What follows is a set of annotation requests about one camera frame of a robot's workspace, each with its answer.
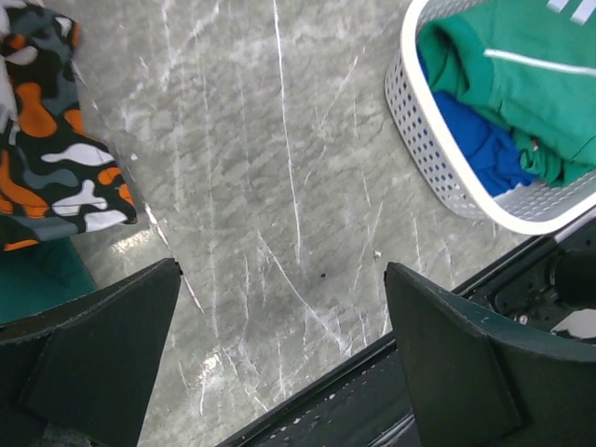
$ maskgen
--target camouflage fabric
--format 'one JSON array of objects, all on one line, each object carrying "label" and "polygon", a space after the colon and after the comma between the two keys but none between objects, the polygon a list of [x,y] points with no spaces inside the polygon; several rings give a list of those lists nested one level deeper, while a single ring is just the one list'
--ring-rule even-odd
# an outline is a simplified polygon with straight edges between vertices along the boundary
[{"label": "camouflage fabric", "polygon": [[135,223],[115,159],[83,131],[71,63],[80,26],[19,0],[0,4],[0,247]]}]

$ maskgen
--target white stripe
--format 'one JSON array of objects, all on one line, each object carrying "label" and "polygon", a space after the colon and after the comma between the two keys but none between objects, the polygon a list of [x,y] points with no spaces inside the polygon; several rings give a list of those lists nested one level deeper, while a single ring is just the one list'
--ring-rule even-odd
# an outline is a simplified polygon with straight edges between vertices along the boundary
[{"label": "white stripe", "polygon": [[596,1],[584,0],[579,4],[579,7],[577,7],[576,12],[574,12],[574,15],[571,16],[571,20],[573,20],[576,23],[579,23],[580,25],[583,25],[588,21],[589,16],[591,16],[594,13],[594,11],[596,11]]},{"label": "white stripe", "polygon": [[501,49],[487,48],[484,50],[484,56],[487,58],[517,62],[522,65],[529,65],[531,67],[543,68],[545,70],[551,70],[552,72],[596,77],[596,68],[582,67],[579,65],[569,65],[566,63],[558,63],[553,61],[545,61],[543,59],[530,58],[528,56],[523,56],[522,54],[512,53],[510,51],[503,51]]},{"label": "white stripe", "polygon": [[553,11],[561,12],[571,0],[550,0],[549,8]]}]

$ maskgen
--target green jacket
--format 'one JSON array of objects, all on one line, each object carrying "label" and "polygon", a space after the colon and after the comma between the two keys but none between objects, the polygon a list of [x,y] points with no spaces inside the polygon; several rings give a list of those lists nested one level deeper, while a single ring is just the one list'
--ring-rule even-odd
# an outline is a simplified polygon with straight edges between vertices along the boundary
[{"label": "green jacket", "polygon": [[515,129],[521,165],[551,185],[596,166],[592,3],[490,0],[430,22],[419,36],[430,88]]}]

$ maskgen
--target white plastic basket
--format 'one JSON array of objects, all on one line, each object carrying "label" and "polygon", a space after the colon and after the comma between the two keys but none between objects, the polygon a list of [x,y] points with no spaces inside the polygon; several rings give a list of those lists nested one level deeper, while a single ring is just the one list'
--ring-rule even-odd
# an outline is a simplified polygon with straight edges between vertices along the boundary
[{"label": "white plastic basket", "polygon": [[555,232],[596,206],[596,171],[564,188],[542,182],[491,197],[464,158],[435,103],[416,54],[416,36],[430,20],[486,0],[413,0],[400,48],[386,75],[391,114],[420,172],[442,203],[472,219],[492,219],[516,233]]}]

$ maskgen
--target blue clothing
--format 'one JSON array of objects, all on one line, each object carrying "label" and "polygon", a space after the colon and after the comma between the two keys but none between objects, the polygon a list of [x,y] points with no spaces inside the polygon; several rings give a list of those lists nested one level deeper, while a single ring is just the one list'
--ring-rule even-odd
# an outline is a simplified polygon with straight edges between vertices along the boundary
[{"label": "blue clothing", "polygon": [[[424,61],[418,55],[427,76]],[[511,136],[444,91],[433,91],[440,113],[478,179],[491,196],[498,196],[518,184],[532,183],[537,176],[520,164],[520,152]]]}]

